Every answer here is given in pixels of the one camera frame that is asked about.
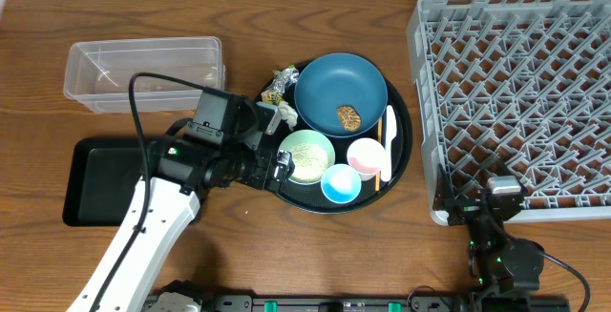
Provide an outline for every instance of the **wood grain surface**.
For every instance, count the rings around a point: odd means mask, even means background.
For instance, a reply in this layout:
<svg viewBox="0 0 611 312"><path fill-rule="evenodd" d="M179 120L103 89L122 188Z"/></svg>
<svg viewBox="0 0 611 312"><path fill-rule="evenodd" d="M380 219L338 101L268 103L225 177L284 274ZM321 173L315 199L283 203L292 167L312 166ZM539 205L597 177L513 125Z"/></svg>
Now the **wood grain surface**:
<svg viewBox="0 0 611 312"><path fill-rule="evenodd" d="M202 221L180 237L156 286L174 279L259 295L407 296L420 284L464 292L465 227L427 209L420 113L406 26L417 0L8 0L0 24L0 311L63 311L93 274L116 228L61 220L73 147L96 135L134 135L129 114L93 114L62 93L79 41L215 35L226 89L254 96L271 71L329 52L376 63L405 99L414 129L408 170L393 191L350 214L298 210L240 185L215 190ZM141 116L148 135L191 112ZM588 311L611 310L610 222L510 225L590 281ZM579 282L547 262L540 295Z"/></svg>

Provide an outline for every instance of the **white cup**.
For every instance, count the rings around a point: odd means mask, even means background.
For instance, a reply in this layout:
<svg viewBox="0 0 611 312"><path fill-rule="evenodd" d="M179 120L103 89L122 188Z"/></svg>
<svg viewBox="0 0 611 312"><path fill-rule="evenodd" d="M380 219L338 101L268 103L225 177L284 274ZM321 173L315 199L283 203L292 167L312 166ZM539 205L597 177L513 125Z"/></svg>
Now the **white cup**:
<svg viewBox="0 0 611 312"><path fill-rule="evenodd" d="M384 146L371 138L354 140L346 153L348 165L354 168L362 181L375 177L386 163Z"/></svg>

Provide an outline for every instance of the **blue bowl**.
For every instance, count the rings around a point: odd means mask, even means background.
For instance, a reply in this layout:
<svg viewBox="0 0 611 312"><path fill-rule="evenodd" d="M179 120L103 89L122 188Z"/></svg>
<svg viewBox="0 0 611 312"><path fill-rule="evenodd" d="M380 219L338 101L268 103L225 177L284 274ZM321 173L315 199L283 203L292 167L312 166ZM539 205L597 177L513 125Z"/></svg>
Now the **blue bowl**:
<svg viewBox="0 0 611 312"><path fill-rule="evenodd" d="M373 127L389 101L386 80L367 59L349 53L324 55L299 75L295 106L312 129L332 137L362 134ZM361 127L350 132L342 127L337 109L351 106L361 116Z"/></svg>
<svg viewBox="0 0 611 312"><path fill-rule="evenodd" d="M351 166L335 164L325 171L321 188L331 202L349 203L361 192L361 178Z"/></svg>

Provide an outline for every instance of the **crumpled wrapper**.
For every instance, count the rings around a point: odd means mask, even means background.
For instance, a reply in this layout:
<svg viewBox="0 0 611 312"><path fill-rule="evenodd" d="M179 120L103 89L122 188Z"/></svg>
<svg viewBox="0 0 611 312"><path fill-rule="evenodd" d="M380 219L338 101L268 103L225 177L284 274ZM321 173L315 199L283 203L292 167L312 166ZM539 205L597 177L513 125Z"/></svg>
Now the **crumpled wrapper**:
<svg viewBox="0 0 611 312"><path fill-rule="evenodd" d="M293 132L293 128L297 125L297 111L289 106L286 101L280 101L278 104L278 111L280 111L282 119L286 121L288 129Z"/></svg>
<svg viewBox="0 0 611 312"><path fill-rule="evenodd" d="M274 74L274 80L269 88L261 93L261 100L267 104L278 106L280 102L284 101L283 95L288 87L297 83L299 71L295 69L295 66L291 65L281 72L274 71Z"/></svg>

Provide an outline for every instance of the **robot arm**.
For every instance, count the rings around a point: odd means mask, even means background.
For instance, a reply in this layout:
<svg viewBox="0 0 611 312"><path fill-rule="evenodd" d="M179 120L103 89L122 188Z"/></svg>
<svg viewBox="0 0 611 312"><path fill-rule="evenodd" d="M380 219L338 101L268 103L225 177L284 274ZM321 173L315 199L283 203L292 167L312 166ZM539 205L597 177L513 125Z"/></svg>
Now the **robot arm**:
<svg viewBox="0 0 611 312"><path fill-rule="evenodd" d="M196 218L210 189L238 181L255 189L282 191L293 165L290 153L277 150L273 134L279 122L275 106L202 88L193 119L179 121L165 137L148 145L150 200L141 231L134 233L143 212L144 180L137 184L125 219L94 275L68 311L140 311L170 249ZM184 138L174 136L182 126ZM111 279L105 286L107 278Z"/></svg>
<svg viewBox="0 0 611 312"><path fill-rule="evenodd" d="M99 304L100 312L140 311L161 266L176 239L200 209L195 192L185 195L180 185L168 180L151 179L151 201L143 231L115 273ZM137 183L132 203L115 238L91 279L68 312L88 312L96 294L132 235L144 199L144 181Z"/></svg>

